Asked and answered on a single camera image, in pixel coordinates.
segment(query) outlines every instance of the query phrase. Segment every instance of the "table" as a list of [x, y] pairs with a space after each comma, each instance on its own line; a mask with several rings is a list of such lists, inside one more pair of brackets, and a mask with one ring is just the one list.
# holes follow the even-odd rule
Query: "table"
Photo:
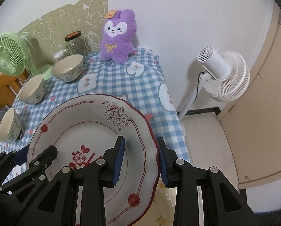
[[[45, 84], [45, 95], [39, 104], [26, 105], [18, 98], [14, 101], [12, 107], [19, 113], [24, 133], [19, 141], [1, 143], [0, 152], [20, 150], [28, 145], [44, 117], [65, 101], [83, 94], [103, 93], [130, 102], [149, 120], [155, 137], [162, 136], [168, 148], [189, 161], [185, 138], [158, 60], [157, 55], [144, 48], [136, 48], [124, 64], [101, 62], [99, 52], [90, 53], [77, 80], [64, 83], [52, 76]], [[10, 173], [5, 182], [12, 178]]]

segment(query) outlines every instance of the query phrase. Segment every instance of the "metal rivet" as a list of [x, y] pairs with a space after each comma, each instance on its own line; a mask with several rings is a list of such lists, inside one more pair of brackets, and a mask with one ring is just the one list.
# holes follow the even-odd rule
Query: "metal rivet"
[[185, 161], [183, 159], [177, 159], [175, 162], [178, 165], [183, 165], [185, 163]]
[[63, 173], [68, 173], [70, 171], [70, 167], [63, 167], [62, 172]]
[[211, 167], [211, 172], [217, 173], [219, 169], [217, 167]]
[[104, 159], [98, 159], [98, 160], [96, 161], [96, 164], [98, 164], [98, 165], [103, 165], [103, 164], [105, 164], [105, 160], [104, 160]]

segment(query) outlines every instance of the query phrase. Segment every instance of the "tiled floor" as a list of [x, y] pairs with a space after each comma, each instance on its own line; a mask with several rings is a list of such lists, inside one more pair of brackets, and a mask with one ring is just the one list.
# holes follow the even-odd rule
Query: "tiled floor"
[[208, 169], [218, 167], [238, 189], [238, 176], [231, 150], [214, 113], [185, 116], [182, 119], [193, 166]]

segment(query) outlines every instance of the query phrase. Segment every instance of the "fan pole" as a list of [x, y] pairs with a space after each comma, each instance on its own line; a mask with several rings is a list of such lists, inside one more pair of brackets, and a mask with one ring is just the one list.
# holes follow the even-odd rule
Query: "fan pole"
[[[198, 94], [199, 94], [200, 90], [203, 88], [204, 84], [207, 83], [207, 81], [211, 78], [212, 78], [212, 76], [209, 73], [205, 73], [203, 76], [200, 76], [199, 83], [198, 83]], [[197, 93], [197, 87], [194, 87], [194, 89], [192, 90], [192, 92], [190, 94], [188, 101], [185, 103], [182, 110], [179, 112], [179, 115], [178, 115], [179, 121], [182, 120], [182, 118], [188, 112], [191, 105], [195, 102], [196, 93]]]

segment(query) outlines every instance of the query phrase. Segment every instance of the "white plate with red rim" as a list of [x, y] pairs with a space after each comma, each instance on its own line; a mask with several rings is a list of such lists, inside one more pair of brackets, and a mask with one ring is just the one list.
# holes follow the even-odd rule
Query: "white plate with red rim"
[[[49, 145], [57, 158], [46, 170], [51, 180], [64, 166], [87, 166], [113, 148], [117, 136], [126, 141], [119, 181], [104, 188], [109, 226], [133, 225], [149, 209], [158, 178], [158, 144], [144, 115], [128, 102], [111, 95], [87, 94], [64, 102], [49, 113], [35, 131], [27, 165]], [[81, 189], [76, 225], [80, 224]]]

